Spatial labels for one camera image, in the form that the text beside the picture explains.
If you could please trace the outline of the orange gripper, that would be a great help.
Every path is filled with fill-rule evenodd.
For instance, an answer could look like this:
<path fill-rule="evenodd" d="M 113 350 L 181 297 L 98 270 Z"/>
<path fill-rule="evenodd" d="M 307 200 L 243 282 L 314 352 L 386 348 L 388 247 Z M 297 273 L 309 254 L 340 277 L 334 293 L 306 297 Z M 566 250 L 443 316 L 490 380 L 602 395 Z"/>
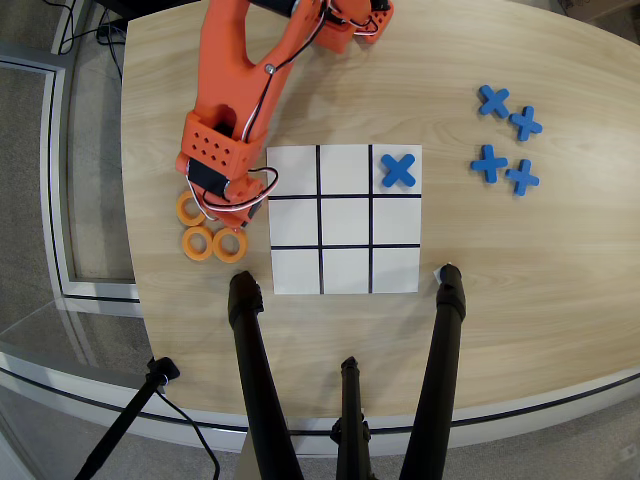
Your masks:
<path fill-rule="evenodd" d="M 260 209 L 266 194 L 264 182 L 250 174 L 235 180 L 210 182 L 198 186 L 198 203 L 211 220 L 238 230 L 247 227 Z"/>

